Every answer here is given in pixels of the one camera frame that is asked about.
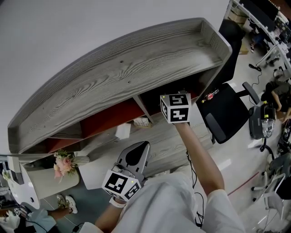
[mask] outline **desk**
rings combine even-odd
[[[8,180],[8,185],[18,204],[27,203],[33,208],[40,208],[40,199],[62,192],[77,185],[80,181],[79,174],[64,176],[61,184],[59,179],[54,179],[54,169],[30,170],[20,164],[24,184],[19,185],[13,180]]]
[[[281,56],[281,59],[284,61],[286,67],[287,67],[287,73],[289,76],[291,76],[291,63],[289,61],[289,58],[286,57],[286,53],[284,52],[284,50],[282,49],[281,45],[277,45],[278,41],[275,40],[274,36],[272,35],[272,33],[270,33],[268,31],[268,29],[260,23],[260,21],[249,12],[248,9],[246,9],[244,6],[242,6],[241,4],[239,4],[238,1],[236,0],[230,0],[228,8],[227,8],[227,12],[226,15],[229,14],[232,5],[235,4],[237,5],[237,8],[240,9],[242,12],[244,12],[246,15],[248,15],[250,17],[250,19],[261,29],[263,29],[263,31],[269,36],[269,38],[271,39],[271,41],[273,42],[273,47],[271,47],[270,49],[272,50],[271,53],[266,53],[266,55],[260,60],[260,62],[257,64],[258,66],[262,65],[264,61],[268,62],[270,60],[272,60],[273,57],[276,57],[277,55]]]

